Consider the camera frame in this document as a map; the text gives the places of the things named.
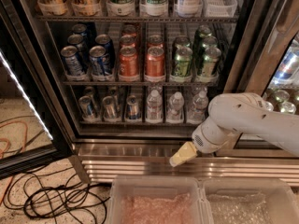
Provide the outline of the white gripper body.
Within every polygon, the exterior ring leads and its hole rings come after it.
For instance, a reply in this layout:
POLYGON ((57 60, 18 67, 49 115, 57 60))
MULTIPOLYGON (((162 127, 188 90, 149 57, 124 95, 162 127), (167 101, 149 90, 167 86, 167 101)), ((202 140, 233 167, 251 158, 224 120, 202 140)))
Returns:
POLYGON ((233 143, 240 133, 222 128, 212 118, 207 118, 192 133, 192 142, 201 153, 213 153, 227 143, 233 143))

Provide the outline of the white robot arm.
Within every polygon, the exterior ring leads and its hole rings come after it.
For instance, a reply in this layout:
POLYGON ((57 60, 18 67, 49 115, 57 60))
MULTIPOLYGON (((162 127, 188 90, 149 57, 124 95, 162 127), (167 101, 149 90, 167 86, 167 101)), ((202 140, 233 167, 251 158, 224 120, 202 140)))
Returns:
POLYGON ((292 155, 299 156, 299 117, 269 111, 263 98, 250 92, 224 93, 208 105, 208 117, 193 131, 186 142, 169 160, 179 166, 197 156, 197 152, 213 153, 233 136, 254 134, 292 155))

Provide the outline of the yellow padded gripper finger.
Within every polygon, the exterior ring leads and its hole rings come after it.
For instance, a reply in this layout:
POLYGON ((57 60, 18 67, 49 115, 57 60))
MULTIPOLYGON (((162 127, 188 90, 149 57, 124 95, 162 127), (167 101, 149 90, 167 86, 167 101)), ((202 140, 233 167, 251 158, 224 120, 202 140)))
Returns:
POLYGON ((169 160, 172 167, 177 167, 197 157, 197 148, 193 142, 186 142, 169 160))

